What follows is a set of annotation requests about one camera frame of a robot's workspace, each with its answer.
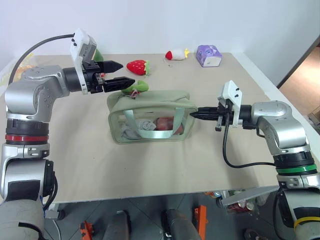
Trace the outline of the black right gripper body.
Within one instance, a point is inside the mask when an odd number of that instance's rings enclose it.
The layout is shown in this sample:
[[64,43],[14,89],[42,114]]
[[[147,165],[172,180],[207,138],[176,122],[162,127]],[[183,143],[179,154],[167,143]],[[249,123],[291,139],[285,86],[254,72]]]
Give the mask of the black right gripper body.
[[221,131],[222,126],[224,126],[226,129],[229,128],[230,116],[233,111],[232,108],[233,108],[233,103],[230,99],[227,99],[225,101],[225,104],[222,104],[222,103],[218,104],[218,107],[217,107],[218,119],[217,119],[217,124],[215,126],[216,131]]

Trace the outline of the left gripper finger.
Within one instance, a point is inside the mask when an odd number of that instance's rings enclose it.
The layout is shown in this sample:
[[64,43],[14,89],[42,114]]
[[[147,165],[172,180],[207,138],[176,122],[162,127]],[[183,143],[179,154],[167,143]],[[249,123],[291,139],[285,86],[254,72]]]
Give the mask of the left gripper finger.
[[135,80],[129,77],[115,77],[113,79],[105,80],[103,86],[103,91],[105,93],[121,91],[129,88],[135,83]]
[[108,61],[102,61],[101,62],[101,72],[104,74],[114,73],[120,69],[122,69],[124,66],[116,61],[108,60]]

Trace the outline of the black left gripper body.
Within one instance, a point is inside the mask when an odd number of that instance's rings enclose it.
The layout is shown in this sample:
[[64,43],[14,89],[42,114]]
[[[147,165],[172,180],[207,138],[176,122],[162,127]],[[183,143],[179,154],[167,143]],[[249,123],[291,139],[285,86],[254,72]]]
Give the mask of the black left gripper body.
[[104,80],[102,80],[102,77],[100,76],[101,73],[104,73],[102,61],[83,61],[82,73],[89,93],[96,94],[104,91]]

